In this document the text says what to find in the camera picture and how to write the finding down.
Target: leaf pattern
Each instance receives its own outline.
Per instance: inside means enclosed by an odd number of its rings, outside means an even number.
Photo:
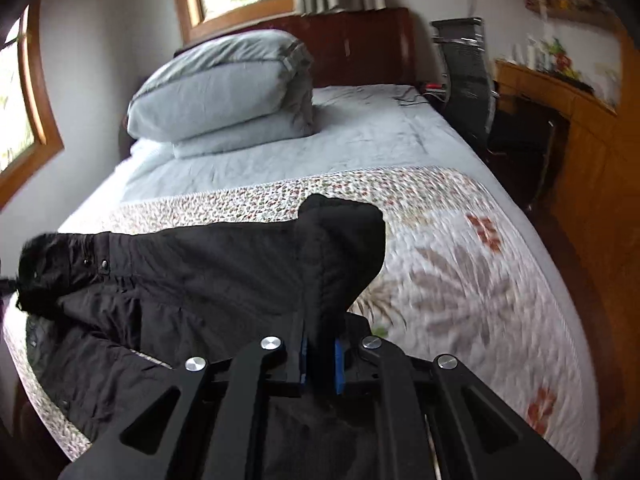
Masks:
[[[402,312],[393,305],[399,283],[393,280],[376,279],[353,302],[349,311],[369,319],[375,325],[381,318],[391,326],[400,320],[406,329],[406,319]]]
[[[513,303],[509,298],[511,280],[493,277],[484,254],[478,253],[473,258],[460,245],[453,247],[453,262],[431,248],[417,251],[431,263],[434,271],[440,272],[421,269],[410,273],[412,282],[423,293],[414,307],[446,314],[444,319],[431,321],[429,332],[436,336],[451,335],[452,352],[469,352],[477,340],[487,347],[492,341],[489,319],[495,317],[507,324],[513,318]],[[448,280],[453,276],[459,280],[458,284]]]
[[[456,269],[449,265],[449,262],[446,258],[442,257],[436,251],[432,251],[428,247],[418,247],[417,251],[420,256],[422,256],[440,272],[449,276],[453,281],[460,282],[460,275],[458,274]]]

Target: white wall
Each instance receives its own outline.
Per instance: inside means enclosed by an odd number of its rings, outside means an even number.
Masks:
[[[136,69],[146,79],[182,46],[175,0],[128,0],[127,5]]]
[[[0,212],[4,274],[26,240],[55,230],[119,162],[118,124],[136,82],[124,11],[124,0],[42,0],[42,63],[65,149]]]
[[[472,0],[389,0],[389,4],[411,9],[416,17],[418,78],[439,77],[430,43],[429,22],[468,16]],[[542,21],[524,6],[525,0],[476,0],[474,15],[484,19],[487,51],[491,60],[509,57],[512,45],[526,45],[527,34],[540,38]],[[556,36],[574,60],[574,68],[595,86],[605,86],[603,68],[620,71],[620,46],[614,35],[588,26],[554,21]]]

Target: silver screw head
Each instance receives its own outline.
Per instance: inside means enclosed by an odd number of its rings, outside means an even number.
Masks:
[[[458,360],[453,355],[444,354],[438,357],[438,366],[445,370],[453,370],[458,366]]]
[[[281,344],[282,341],[280,341],[280,338],[274,335],[267,336],[260,341],[260,346],[265,350],[275,350],[276,348],[279,348]]]
[[[202,357],[189,357],[184,364],[190,372],[199,372],[206,366],[207,362]]]
[[[362,346],[369,350],[375,350],[382,346],[382,339],[374,335],[368,335],[362,339]]]

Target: black jacket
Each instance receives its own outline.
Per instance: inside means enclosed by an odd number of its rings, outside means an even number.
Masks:
[[[298,219],[218,223],[146,235],[45,234],[20,259],[28,360],[51,400],[95,440],[191,356],[233,357],[303,310],[310,359],[379,272],[385,225],[372,205],[309,197]],[[322,363],[317,363],[316,376]],[[362,478],[376,465],[370,420],[348,406],[271,403],[264,478]]]

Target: bed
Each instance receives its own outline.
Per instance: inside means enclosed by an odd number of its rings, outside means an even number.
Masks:
[[[590,478],[598,401],[575,307],[526,216],[411,86],[407,9],[288,16],[251,28],[267,27],[296,35],[314,56],[312,136],[191,158],[141,140],[60,231],[276,221],[312,192],[373,202],[388,222],[385,267],[352,311],[408,354],[457,353]],[[75,459],[90,443],[39,387],[24,327],[12,305],[4,332],[18,374]]]

